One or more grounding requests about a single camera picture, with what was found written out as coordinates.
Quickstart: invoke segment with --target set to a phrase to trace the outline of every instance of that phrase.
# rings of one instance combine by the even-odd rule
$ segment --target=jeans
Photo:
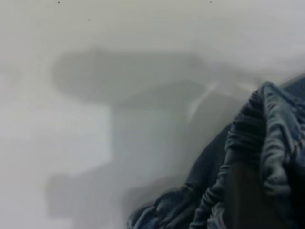
[[[288,86],[286,92],[264,83],[232,124],[202,152],[185,184],[160,196],[152,206],[135,212],[127,228],[207,228],[212,208],[212,216],[219,215],[217,210],[222,211],[219,205],[223,202],[225,178],[230,165],[238,161],[259,170],[265,193],[289,228],[298,228],[293,206],[300,211],[302,206],[291,203],[291,184],[283,165],[289,168],[291,176],[305,177],[303,88],[305,79]]]

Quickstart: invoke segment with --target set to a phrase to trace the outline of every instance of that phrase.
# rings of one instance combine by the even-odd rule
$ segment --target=white wall
[[[0,1],[0,228],[123,228],[183,183],[260,82],[304,70],[304,10]]]

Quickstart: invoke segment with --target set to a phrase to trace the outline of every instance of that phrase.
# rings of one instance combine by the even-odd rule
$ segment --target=wrinkled fabric
[[[210,229],[227,229],[224,223],[224,204],[218,203],[212,207],[211,216],[208,219],[208,228]]]
[[[228,229],[289,229],[265,194],[259,170],[244,162],[230,166],[223,210],[223,220]]]
[[[239,161],[259,171],[264,192],[289,228],[298,228],[285,168],[289,168],[292,176],[305,177],[304,132],[305,103],[272,83],[264,83],[233,121],[224,151],[216,153],[216,164],[210,161],[214,167],[209,167],[211,155],[201,155],[206,161],[196,162],[191,172],[195,175],[179,190],[164,194],[153,206],[137,211],[128,221],[128,228],[204,229],[212,225],[208,223],[209,218],[209,222],[217,222],[214,216],[221,216],[219,213],[223,211],[219,206],[224,198],[225,178],[230,165]],[[209,169],[215,171],[224,155],[217,180],[211,185],[206,173]]]

